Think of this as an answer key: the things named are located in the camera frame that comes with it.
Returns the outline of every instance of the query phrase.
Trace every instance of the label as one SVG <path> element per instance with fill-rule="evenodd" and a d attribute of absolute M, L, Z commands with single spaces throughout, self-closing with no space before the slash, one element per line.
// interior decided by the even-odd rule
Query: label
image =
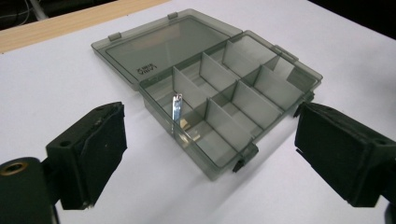
<path fill-rule="evenodd" d="M 137 73 L 140 74 L 140 75 L 145 75 L 145 74 L 147 74 L 147 73 L 153 71 L 153 70 L 156 69 L 156 68 L 157 68 L 157 66 L 156 66 L 155 64 L 150 63 L 150 64 L 148 64 L 148 65 L 145 65 L 145 66 L 143 66 L 143 67 L 141 67 L 141 68 L 136 69 L 136 71 L 137 71 Z"/>

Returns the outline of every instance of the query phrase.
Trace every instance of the compartment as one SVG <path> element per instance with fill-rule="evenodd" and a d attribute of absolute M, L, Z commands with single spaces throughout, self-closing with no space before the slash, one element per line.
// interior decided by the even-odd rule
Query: compartment
<path fill-rule="evenodd" d="M 207 100 L 205 106 L 205 116 L 196 125 L 185 129 L 185 132 L 199 147 L 196 149 L 202 150 L 221 168 L 245 150 L 253 137 L 212 100 Z"/>
<path fill-rule="evenodd" d="M 264 65 L 279 79 L 287 81 L 302 92 L 312 91 L 321 80 L 321 75 L 305 65 L 299 62 L 291 63 L 281 56 L 276 56 Z"/>
<path fill-rule="evenodd" d="M 206 53 L 202 53 L 201 59 L 196 63 L 181 67 L 180 71 L 209 97 L 226 89 L 239 79 Z"/>
<path fill-rule="evenodd" d="M 252 37 L 244 35 L 235 42 L 227 41 L 223 64 L 244 77 L 275 58 L 276 54 Z"/>
<path fill-rule="evenodd" d="M 272 71 L 262 65 L 257 72 L 249 74 L 244 80 L 249 87 L 254 88 L 283 110 L 296 103 L 304 93 L 282 78 L 283 74 Z"/>
<path fill-rule="evenodd" d="M 255 138 L 283 114 L 281 108 L 242 81 L 235 82 L 212 99 Z"/>

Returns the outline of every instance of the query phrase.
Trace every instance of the small metal object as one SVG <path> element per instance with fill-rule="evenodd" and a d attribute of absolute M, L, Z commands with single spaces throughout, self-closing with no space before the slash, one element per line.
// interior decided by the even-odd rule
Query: small metal object
<path fill-rule="evenodd" d="M 172 119 L 175 121 L 177 124 L 180 124 L 180 117 L 181 117 L 181 106 L 183 103 L 183 95 L 181 93 L 177 93 L 173 97 L 173 112 L 172 112 Z"/>

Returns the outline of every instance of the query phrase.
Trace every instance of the cable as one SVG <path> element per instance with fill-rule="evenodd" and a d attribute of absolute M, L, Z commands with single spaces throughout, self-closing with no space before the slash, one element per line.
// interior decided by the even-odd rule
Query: cable
<path fill-rule="evenodd" d="M 21 12 L 21 13 L 15 13 L 15 14 L 10 14 L 10 15 L 6 15 L 6 16 L 1 16 L 1 17 L 0 17 L 0 20 L 3 19 L 3 18 L 7 18 L 7 17 L 16 17 L 16 16 L 20 16 L 20 15 L 23 15 L 23 14 L 27 13 L 28 11 L 31 11 L 31 10 L 32 10 L 32 8 L 29 8 L 29 10 L 23 11 L 23 12 Z"/>
<path fill-rule="evenodd" d="M 30 17 L 30 8 L 29 8 L 29 5 L 27 4 L 27 0 L 24 0 L 24 1 L 25 1 L 25 4 L 26 4 L 27 16 L 26 16 L 25 20 L 24 20 L 21 24 L 19 24 L 19 25 L 17 25 L 17 26 L 24 25 L 24 24 L 27 22 L 27 19 L 29 19 L 29 17 Z"/>
<path fill-rule="evenodd" d="M 23 11 L 23 12 L 21 12 L 21 13 L 16 13 L 16 14 L 10 14 L 10 15 L 6 15 L 6 16 L 1 16 L 1 17 L 0 17 L 0 20 L 3 19 L 3 18 L 8 18 L 8 17 L 16 17 L 16 18 L 18 18 L 20 15 L 23 15 L 23 14 L 26 14 L 26 13 L 27 13 L 27 16 L 25 17 L 24 21 L 23 21 L 22 23 L 16 25 L 16 26 L 24 25 L 24 24 L 27 22 L 27 20 L 29 19 L 29 17 L 30 17 L 30 11 L 32 10 L 32 8 L 30 8 L 29 5 L 27 4 L 27 0 L 24 0 L 24 3 L 25 3 L 25 5 L 26 5 L 26 10 L 25 10 L 25 11 Z"/>

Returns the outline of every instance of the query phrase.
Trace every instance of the compartment organizer box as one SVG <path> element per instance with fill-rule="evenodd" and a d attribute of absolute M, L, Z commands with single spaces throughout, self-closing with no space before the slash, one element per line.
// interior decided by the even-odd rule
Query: compartment organizer box
<path fill-rule="evenodd" d="M 212 180 L 250 161 L 322 79 L 281 47 L 193 9 L 92 47 Z"/>

